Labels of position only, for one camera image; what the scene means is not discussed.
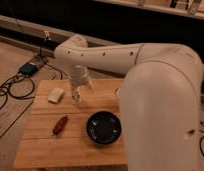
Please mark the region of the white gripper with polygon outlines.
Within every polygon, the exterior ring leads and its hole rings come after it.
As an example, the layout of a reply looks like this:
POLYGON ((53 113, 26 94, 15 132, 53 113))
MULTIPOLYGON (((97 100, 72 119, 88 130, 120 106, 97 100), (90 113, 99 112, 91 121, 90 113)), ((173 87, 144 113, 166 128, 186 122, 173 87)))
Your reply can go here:
POLYGON ((88 69, 84 66, 71 66, 68 70, 69 81, 73 85, 71 87, 71 96, 74 104, 81 102, 79 88, 77 86, 85 85, 85 87, 94 93, 92 83, 88 74, 88 69))

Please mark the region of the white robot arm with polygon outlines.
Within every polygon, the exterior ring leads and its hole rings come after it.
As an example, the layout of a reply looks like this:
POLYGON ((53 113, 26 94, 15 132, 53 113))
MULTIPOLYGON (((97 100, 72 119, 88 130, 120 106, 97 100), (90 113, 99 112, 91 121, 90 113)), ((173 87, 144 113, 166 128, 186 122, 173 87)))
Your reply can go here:
POLYGON ((80 35, 58 45, 65 66, 125 76, 119 93, 128 171, 198 171, 202 61, 182 44, 90 47, 80 35))

